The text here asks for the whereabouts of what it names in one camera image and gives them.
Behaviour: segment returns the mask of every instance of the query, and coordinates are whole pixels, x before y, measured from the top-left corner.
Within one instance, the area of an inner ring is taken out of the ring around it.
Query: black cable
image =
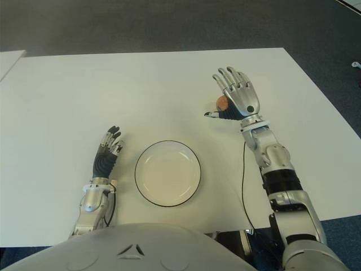
[[[251,220],[249,219],[247,210],[246,210],[246,206],[244,205],[244,199],[243,199],[243,184],[244,184],[244,172],[245,172],[245,156],[246,156],[246,142],[244,142],[243,144],[243,168],[242,168],[242,183],[241,183],[241,196],[242,196],[242,205],[243,205],[243,209],[244,212],[246,214],[246,217],[248,219],[248,222],[250,223],[252,229],[256,232],[255,227],[253,226]]]
[[[269,245],[266,244],[265,241],[261,237],[262,236],[266,237],[270,242],[274,242],[276,245],[277,245],[277,242],[275,242],[274,240],[271,240],[268,236],[266,236],[264,234],[261,234],[256,230],[256,228],[254,227],[253,223],[251,222],[251,220],[250,220],[250,218],[248,216],[248,212],[247,212],[247,209],[246,209],[245,204],[244,204],[243,184],[244,184],[244,174],[245,174],[245,150],[246,150],[246,142],[244,142],[244,144],[243,144],[243,168],[242,168],[242,183],[241,183],[241,196],[242,196],[243,209],[244,209],[244,212],[245,212],[246,217],[248,219],[248,222],[250,223],[250,225],[251,225],[251,227],[252,227],[252,229],[254,231],[255,240],[260,240],[262,242],[263,247],[268,251],[268,253],[274,257],[274,259],[277,261],[279,266],[282,266],[282,262],[280,261],[280,259],[276,256],[276,254],[272,251],[272,249],[269,247]]]
[[[107,222],[107,220],[105,219],[105,216],[104,216],[104,223],[105,223],[105,225],[106,225],[107,227],[109,227],[109,225],[110,225],[111,222],[112,222],[112,219],[113,219],[113,216],[114,216],[114,211],[115,211],[116,199],[117,199],[117,197],[116,197],[117,189],[115,188],[115,186],[113,186],[113,188],[114,188],[114,193],[113,193],[113,209],[112,209],[112,213],[111,213],[111,216],[110,216],[108,222]]]

